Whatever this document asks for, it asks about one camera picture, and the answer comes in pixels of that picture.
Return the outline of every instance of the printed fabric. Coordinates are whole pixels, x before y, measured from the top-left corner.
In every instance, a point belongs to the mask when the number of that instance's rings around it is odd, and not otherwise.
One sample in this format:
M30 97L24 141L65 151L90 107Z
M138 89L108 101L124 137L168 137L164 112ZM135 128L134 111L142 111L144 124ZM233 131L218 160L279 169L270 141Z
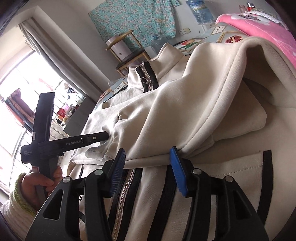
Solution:
M296 68L296 41L284 27L256 14L223 14L216 23L228 23L249 36L257 36L275 44Z
M133 29L135 37L147 47L154 35L175 37L174 7L178 5L178 0L106 0L89 16L105 42L116 34ZM130 36L124 42L132 51L139 48Z

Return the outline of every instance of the pink blanket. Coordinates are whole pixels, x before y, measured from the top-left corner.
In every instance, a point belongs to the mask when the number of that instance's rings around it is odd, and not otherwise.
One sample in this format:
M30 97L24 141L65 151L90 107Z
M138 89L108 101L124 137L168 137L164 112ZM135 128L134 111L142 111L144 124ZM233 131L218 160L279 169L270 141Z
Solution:
M228 23L249 36L258 36L274 43L296 68L296 41L292 34L276 23L254 14L223 14L216 23Z

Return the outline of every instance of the floral curtain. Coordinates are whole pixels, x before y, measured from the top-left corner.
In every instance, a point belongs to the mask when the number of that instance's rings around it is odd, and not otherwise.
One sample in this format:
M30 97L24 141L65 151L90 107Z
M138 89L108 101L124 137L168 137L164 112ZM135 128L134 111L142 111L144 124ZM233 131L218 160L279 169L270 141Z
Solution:
M105 42L133 29L139 42L147 47L154 35L175 37L174 7L179 5L178 0L106 0L89 16ZM138 48L132 39L124 41L131 50Z

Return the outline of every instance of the window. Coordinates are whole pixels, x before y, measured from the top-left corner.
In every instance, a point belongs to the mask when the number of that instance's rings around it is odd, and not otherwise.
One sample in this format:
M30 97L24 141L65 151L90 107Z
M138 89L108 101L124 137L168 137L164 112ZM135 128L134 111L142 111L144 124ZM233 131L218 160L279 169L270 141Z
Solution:
M0 95L4 98L20 88L21 98L35 112L39 94L55 92L54 115L50 140L68 137L57 123L57 112L68 104L65 81L37 53L32 52L18 63L0 82ZM5 103L0 102L0 188L6 192L22 172L29 172L30 164L23 164L20 149L32 142L32 134L18 124Z

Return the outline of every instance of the water bottle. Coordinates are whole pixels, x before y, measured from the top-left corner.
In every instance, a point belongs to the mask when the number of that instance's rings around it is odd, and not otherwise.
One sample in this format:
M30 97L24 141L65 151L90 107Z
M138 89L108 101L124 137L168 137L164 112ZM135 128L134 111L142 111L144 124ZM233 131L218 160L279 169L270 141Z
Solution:
M206 7L203 0L187 0L186 3L191 8L196 21L199 24L206 24L213 22L213 15L210 10Z
M162 46L168 42L168 39L165 36L158 37L157 35L154 35L153 38L154 40L151 43L151 48L156 54L158 54Z

